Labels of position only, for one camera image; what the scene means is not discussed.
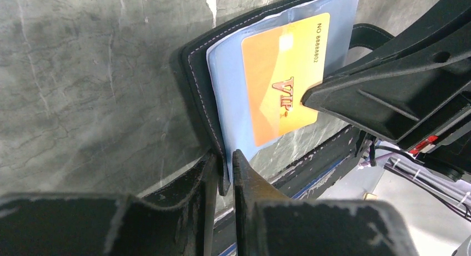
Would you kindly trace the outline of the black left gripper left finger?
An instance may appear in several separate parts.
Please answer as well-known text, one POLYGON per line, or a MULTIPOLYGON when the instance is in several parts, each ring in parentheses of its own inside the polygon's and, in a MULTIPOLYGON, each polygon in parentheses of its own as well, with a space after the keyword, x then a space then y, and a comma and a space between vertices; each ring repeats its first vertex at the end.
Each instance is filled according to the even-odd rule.
POLYGON ((206 153, 161 189, 1 197, 2 255, 210 255, 218 183, 206 153))

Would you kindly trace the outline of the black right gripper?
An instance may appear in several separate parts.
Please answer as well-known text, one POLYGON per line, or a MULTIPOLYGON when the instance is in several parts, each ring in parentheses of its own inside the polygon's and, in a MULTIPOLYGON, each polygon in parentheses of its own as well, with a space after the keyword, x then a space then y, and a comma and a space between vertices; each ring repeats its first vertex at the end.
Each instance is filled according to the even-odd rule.
POLYGON ((434 44, 306 91, 330 114, 418 158, 449 181, 470 181, 470 24, 434 44))

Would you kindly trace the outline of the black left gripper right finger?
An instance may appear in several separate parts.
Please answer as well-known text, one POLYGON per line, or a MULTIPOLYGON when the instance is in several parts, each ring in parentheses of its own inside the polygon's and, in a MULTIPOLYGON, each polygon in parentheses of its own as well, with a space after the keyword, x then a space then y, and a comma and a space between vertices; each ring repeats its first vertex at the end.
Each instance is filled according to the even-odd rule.
POLYGON ((297 200, 233 153, 238 255, 417 255, 403 217, 377 200, 297 200))

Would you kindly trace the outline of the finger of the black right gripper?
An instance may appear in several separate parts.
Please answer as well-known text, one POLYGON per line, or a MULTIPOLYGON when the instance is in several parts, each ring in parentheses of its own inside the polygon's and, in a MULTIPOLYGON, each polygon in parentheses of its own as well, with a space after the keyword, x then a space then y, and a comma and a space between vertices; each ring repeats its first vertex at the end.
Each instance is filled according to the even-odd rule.
POLYGON ((429 11, 397 36, 372 24, 355 24, 350 47, 371 50, 363 58, 331 73, 349 76, 426 48, 470 21, 470 0, 439 0, 429 11))

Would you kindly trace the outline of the black card holder wallet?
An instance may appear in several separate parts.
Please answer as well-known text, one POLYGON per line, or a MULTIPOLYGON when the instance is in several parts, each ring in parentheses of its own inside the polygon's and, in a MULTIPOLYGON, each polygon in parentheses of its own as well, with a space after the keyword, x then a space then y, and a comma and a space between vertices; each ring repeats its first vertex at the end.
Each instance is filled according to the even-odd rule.
POLYGON ((325 75, 343 66, 347 51, 351 49, 358 1, 280 0, 235 17, 182 49, 182 68, 212 150, 218 157, 221 195, 228 193, 233 182, 232 154, 235 150, 241 150, 247 159, 252 159, 257 152, 280 138, 261 146, 254 142, 242 41, 275 27, 329 13, 323 83, 325 75))

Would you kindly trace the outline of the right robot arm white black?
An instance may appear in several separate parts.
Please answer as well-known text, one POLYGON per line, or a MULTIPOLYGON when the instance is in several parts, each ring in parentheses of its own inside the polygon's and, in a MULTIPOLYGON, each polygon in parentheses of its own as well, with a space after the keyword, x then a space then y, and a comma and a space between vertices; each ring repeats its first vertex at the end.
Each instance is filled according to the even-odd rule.
POLYGON ((393 37, 368 24, 370 53, 304 94, 305 106, 384 141, 384 168, 470 221, 470 0, 439 0, 393 37))

